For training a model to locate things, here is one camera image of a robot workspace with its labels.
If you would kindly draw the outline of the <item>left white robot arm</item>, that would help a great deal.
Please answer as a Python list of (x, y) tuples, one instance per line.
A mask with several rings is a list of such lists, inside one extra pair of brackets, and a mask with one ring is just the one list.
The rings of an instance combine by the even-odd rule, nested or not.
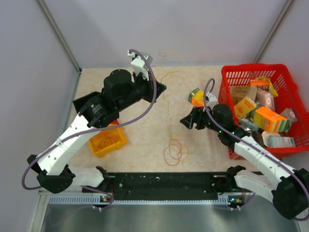
[(73, 186), (106, 191), (110, 183), (102, 167), (73, 167), (68, 162), (92, 137), (110, 127), (121, 111), (140, 100), (154, 104), (166, 89), (166, 85), (155, 79), (144, 79), (141, 73), (112, 71), (104, 79), (101, 92), (95, 91), (73, 102), (77, 116), (55, 143), (40, 155), (28, 157), (40, 187), (54, 194)]

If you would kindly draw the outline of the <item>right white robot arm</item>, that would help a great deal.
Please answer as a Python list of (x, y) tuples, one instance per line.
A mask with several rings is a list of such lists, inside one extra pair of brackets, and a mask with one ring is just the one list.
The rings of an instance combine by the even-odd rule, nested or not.
[(188, 129), (209, 129), (218, 133), (222, 144), (253, 164), (261, 175), (243, 167), (225, 179), (230, 191), (247, 189), (270, 201), (286, 219), (308, 220), (299, 215), (309, 209), (309, 173), (297, 170), (261, 147), (254, 138), (233, 120), (233, 113), (226, 104), (213, 108), (193, 107), (189, 115), (180, 120)]

